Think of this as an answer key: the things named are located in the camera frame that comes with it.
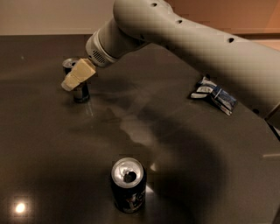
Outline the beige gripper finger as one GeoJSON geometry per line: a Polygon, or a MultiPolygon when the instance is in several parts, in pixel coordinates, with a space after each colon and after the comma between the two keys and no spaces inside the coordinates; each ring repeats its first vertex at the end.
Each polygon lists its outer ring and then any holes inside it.
{"type": "Polygon", "coordinates": [[[79,59],[72,70],[66,75],[61,86],[66,91],[72,91],[95,73],[96,68],[89,59],[79,59]]]}

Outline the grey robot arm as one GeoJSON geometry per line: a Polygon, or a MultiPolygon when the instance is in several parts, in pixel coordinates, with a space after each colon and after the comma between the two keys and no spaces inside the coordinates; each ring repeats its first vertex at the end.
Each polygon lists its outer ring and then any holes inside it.
{"type": "Polygon", "coordinates": [[[61,86],[70,91],[124,54],[158,44],[214,77],[227,91],[271,123],[279,118],[280,52],[184,19],[164,0],[115,0],[113,18],[86,43],[61,86]]]}

